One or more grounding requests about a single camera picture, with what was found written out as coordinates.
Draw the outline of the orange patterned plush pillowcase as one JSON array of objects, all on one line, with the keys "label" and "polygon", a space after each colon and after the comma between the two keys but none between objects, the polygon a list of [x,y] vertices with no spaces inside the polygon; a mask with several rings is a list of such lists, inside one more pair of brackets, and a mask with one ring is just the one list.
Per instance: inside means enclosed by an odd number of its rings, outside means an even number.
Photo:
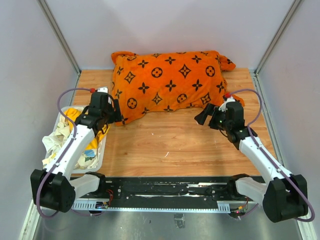
[{"label": "orange patterned plush pillowcase", "polygon": [[152,112],[220,106],[229,92],[223,72],[236,68],[215,50],[146,55],[118,51],[111,59],[112,96],[119,101],[121,112],[119,126]]}]

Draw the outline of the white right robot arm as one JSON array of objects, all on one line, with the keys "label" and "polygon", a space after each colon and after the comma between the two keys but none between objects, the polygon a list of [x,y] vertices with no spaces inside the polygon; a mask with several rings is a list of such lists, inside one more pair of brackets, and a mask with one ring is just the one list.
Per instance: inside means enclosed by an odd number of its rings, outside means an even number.
[{"label": "white right robot arm", "polygon": [[228,141],[253,163],[264,180],[259,183],[247,174],[232,176],[226,188],[230,199],[248,197],[262,206],[273,223],[308,214],[306,179],[292,174],[267,151],[258,135],[245,124],[241,103],[230,101],[222,106],[209,103],[194,119],[204,125],[207,117],[211,117],[208,126],[224,131]]}]

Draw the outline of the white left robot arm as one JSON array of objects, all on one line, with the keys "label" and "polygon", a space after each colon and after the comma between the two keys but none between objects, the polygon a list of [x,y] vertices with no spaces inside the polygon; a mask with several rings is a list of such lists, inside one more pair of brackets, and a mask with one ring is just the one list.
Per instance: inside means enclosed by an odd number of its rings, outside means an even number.
[{"label": "white left robot arm", "polygon": [[90,103],[71,121],[73,126],[65,144],[43,170],[35,169],[30,175],[33,203],[42,218],[48,218],[42,208],[66,213],[74,202],[86,194],[101,198],[107,193],[105,176],[87,172],[71,179],[72,172],[87,145],[98,135],[106,133],[108,125],[122,120],[118,99],[107,87],[90,88]]}]

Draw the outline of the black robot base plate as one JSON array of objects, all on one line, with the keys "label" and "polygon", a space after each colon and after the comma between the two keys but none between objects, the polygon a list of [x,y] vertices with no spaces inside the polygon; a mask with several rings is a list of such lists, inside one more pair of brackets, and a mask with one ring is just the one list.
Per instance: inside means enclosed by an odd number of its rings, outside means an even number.
[{"label": "black robot base plate", "polygon": [[227,188],[228,180],[227,176],[106,177],[103,191],[87,193],[82,199],[208,197],[230,204],[231,210],[253,203],[246,196],[232,195]]}]

